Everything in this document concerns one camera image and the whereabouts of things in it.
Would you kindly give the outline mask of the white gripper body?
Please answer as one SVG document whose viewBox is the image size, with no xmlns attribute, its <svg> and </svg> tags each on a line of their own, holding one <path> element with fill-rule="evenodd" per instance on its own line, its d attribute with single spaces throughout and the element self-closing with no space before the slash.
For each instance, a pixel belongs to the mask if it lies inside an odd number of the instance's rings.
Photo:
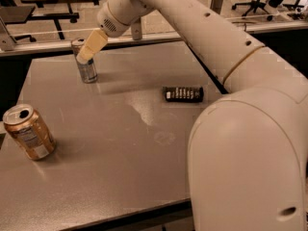
<svg viewBox="0 0 308 231">
<path fill-rule="evenodd" d="M 148 0 L 107 0 L 97 14 L 101 30 L 110 38 L 122 36 L 142 16 L 153 11 Z"/>
</svg>

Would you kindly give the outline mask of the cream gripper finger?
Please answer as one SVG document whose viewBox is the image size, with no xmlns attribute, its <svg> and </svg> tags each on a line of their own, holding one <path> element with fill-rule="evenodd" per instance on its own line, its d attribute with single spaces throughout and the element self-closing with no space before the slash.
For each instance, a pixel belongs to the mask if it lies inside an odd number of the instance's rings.
<svg viewBox="0 0 308 231">
<path fill-rule="evenodd" d="M 108 36 L 100 29 L 93 30 L 86 39 L 85 44 L 77 54 L 76 60 L 80 64 L 86 64 L 108 43 Z"/>
</svg>

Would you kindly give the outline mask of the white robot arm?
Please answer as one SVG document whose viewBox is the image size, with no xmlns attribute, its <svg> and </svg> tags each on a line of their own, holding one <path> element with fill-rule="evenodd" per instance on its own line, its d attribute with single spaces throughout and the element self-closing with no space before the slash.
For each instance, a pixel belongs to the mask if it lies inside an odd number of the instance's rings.
<svg viewBox="0 0 308 231">
<path fill-rule="evenodd" d="M 152 11 L 227 91 L 190 134 L 195 230 L 306 231 L 308 83 L 262 42 L 197 0 L 107 0 L 78 61 Z"/>
</svg>

